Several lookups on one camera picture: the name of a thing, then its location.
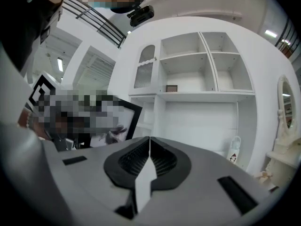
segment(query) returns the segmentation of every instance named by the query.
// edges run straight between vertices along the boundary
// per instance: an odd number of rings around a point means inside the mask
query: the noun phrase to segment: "small picture frame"
[[[177,85],[166,85],[166,92],[178,92]]]

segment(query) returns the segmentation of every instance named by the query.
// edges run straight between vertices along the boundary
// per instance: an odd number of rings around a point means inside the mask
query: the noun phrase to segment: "white column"
[[[78,49],[75,51],[63,76],[63,80],[61,83],[62,86],[72,85],[74,83],[75,76],[79,70],[81,62],[83,61],[86,53],[89,50],[89,47],[90,44],[86,41],[83,41],[78,47]]]

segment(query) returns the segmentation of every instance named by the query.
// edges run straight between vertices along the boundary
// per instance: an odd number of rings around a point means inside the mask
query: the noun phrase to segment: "white vanity table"
[[[266,171],[271,182],[279,187],[286,186],[293,178],[301,160],[301,138],[297,133],[300,126],[296,120],[296,102],[289,80],[282,75],[278,82],[279,126]]]

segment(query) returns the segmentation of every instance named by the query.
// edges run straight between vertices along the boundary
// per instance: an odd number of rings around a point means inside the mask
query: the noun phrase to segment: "face mask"
[[[114,8],[127,8],[131,7],[129,3],[117,3],[117,2],[88,2],[93,8],[107,8],[107,9],[114,9]]]

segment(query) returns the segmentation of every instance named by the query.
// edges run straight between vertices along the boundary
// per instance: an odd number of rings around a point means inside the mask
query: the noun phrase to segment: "white ceiling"
[[[50,35],[35,54],[32,70],[34,75],[39,75],[41,71],[45,71],[58,82],[61,82],[61,78],[78,46],[78,43],[62,37],[61,34]],[[58,57],[63,60],[63,72],[58,69]],[[113,68],[114,64],[102,59],[90,49],[79,67],[75,82],[100,89],[109,84]]]
[[[274,39],[264,32],[269,29],[280,35],[286,22],[285,12],[274,0],[145,0],[142,6],[146,5],[155,10],[155,16],[147,22],[174,16],[206,16],[238,24],[273,44]],[[110,20],[122,32],[135,29],[126,15],[113,15]]]

